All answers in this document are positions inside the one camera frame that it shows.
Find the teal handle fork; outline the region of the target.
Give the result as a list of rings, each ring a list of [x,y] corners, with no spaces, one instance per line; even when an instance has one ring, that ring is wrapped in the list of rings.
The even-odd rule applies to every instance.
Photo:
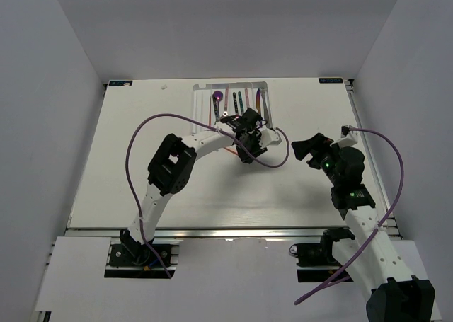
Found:
[[[240,111],[241,111],[241,113],[244,113],[243,98],[242,98],[242,94],[240,91],[238,92],[238,99],[239,99]]]

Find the silver ornate knife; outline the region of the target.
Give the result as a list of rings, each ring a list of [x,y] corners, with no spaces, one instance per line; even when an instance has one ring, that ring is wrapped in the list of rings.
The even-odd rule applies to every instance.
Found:
[[[268,90],[263,88],[261,90],[261,97],[263,100],[263,118],[266,121],[266,126],[271,128],[273,127],[272,118],[270,115],[270,106],[268,101]]]

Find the orange chopstick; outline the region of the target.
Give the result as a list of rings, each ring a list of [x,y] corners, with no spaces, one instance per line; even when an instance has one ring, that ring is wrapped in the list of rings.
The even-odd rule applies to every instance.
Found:
[[[209,110],[209,120],[208,120],[208,125],[213,126],[215,125],[215,101],[213,97],[210,97],[210,110]]]
[[[235,156],[239,156],[239,155],[237,154],[237,152],[234,151],[234,150],[232,150],[232,149],[229,149],[229,148],[224,148],[224,149],[227,150],[229,153],[234,154]]]

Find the pink handle spoon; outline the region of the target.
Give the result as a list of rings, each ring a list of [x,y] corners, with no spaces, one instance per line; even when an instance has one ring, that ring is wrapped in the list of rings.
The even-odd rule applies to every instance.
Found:
[[[229,86],[226,86],[224,90],[224,97],[223,97],[224,105],[223,105],[223,113],[222,116],[226,117],[229,111]]]

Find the black handle fork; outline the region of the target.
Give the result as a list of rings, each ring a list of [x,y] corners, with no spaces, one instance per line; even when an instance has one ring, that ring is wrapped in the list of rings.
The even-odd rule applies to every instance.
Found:
[[[234,102],[234,112],[235,115],[239,115],[239,108],[238,108],[238,103],[237,103],[237,97],[236,97],[236,92],[233,92],[233,102]]]

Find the iridescent rainbow knife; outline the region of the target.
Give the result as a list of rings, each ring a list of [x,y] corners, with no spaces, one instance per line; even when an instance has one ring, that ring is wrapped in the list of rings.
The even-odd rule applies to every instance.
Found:
[[[263,92],[261,88],[256,91],[256,110],[259,114],[263,114],[265,101],[263,100]]]

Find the pink handle fork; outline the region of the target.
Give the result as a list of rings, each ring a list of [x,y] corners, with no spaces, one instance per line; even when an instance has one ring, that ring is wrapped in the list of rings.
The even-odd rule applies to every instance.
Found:
[[[251,107],[250,97],[249,97],[249,92],[248,92],[247,88],[244,89],[244,93],[245,93],[245,99],[246,99],[246,107],[250,108]]]

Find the iridescent purple spoon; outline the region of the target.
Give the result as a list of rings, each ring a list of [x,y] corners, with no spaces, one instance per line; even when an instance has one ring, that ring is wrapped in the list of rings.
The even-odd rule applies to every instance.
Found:
[[[212,102],[213,102],[213,108],[214,108],[214,116],[215,116],[215,122],[220,121],[220,111],[219,111],[219,105],[220,102],[223,99],[223,93],[221,91],[214,91],[212,94]]]

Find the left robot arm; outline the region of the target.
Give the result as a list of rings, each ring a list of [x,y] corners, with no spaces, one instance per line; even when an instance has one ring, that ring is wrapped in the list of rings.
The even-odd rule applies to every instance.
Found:
[[[251,163],[267,151],[270,144],[267,130],[262,130],[263,118],[249,108],[243,115],[223,117],[216,127],[185,137],[166,135],[152,157],[148,170],[147,191],[142,200],[133,190],[138,213],[132,224],[120,232],[125,256],[135,265],[146,265],[151,259],[160,260],[152,247],[156,226],[169,200],[180,192],[190,179],[195,162],[228,146],[244,163]]]

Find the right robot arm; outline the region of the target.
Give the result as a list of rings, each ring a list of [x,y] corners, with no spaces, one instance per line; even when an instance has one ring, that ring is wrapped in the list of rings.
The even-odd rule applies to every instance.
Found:
[[[331,181],[333,206],[346,225],[325,230],[318,243],[295,244],[289,252],[301,268],[338,266],[315,291],[352,280],[364,294],[369,321],[430,321],[435,289],[405,264],[380,222],[362,182],[365,156],[356,143],[357,135],[348,128],[337,141],[318,133],[292,142],[296,159],[308,158],[308,166]]]

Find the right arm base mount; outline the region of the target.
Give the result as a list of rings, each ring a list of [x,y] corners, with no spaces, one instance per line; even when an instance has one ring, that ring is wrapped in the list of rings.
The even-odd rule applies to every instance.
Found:
[[[296,243],[289,247],[289,254],[297,259],[299,283],[323,282],[335,273],[341,264],[332,256],[334,242],[355,240],[347,228],[327,229],[316,243]]]

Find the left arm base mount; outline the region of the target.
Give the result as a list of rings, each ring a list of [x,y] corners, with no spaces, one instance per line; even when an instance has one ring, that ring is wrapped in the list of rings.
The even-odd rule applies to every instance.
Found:
[[[162,263],[147,244],[134,240],[128,230],[120,230],[119,239],[110,244],[104,278],[171,279],[178,263],[179,246],[152,241],[149,244]]]

